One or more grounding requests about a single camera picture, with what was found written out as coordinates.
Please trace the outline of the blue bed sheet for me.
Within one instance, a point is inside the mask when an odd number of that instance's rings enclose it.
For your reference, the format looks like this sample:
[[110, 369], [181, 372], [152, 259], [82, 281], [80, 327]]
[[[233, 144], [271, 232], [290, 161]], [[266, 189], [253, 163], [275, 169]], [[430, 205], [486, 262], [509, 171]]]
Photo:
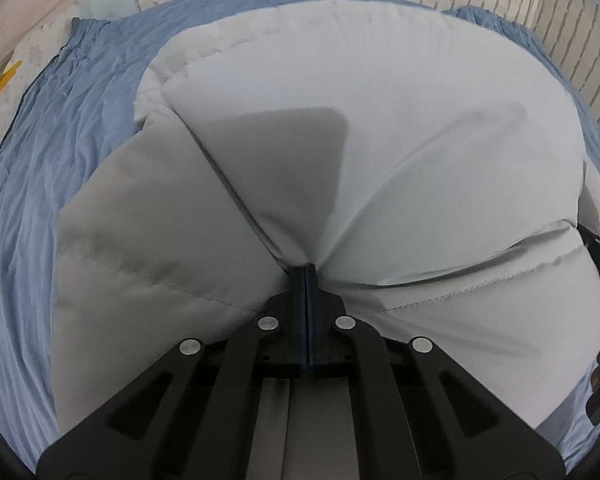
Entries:
[[184, 29], [313, 0], [176, 0], [117, 21], [79, 20], [24, 94], [0, 146], [0, 434], [27, 468], [56, 440], [50, 393], [59, 211], [136, 133], [132, 101]]

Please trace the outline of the light grey down jacket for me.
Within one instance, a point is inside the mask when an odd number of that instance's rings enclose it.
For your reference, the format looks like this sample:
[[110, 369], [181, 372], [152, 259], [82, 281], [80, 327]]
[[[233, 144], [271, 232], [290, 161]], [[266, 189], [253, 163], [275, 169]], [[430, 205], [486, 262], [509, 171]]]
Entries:
[[[600, 479], [600, 129], [497, 15], [315, 0], [169, 40], [136, 133], [61, 209], [61, 438], [183, 340], [227, 339], [314, 266], [381, 337], [428, 338]], [[282, 479], [363, 479], [342, 380], [294, 383]]]

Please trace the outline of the floral mattress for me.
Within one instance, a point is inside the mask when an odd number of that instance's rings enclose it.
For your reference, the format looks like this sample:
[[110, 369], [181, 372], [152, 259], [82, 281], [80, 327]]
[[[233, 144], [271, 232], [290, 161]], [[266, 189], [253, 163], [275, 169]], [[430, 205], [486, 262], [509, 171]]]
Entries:
[[32, 28], [16, 44], [0, 78], [0, 145], [24, 92], [67, 43], [71, 22], [78, 14], [75, 4], [58, 11]]

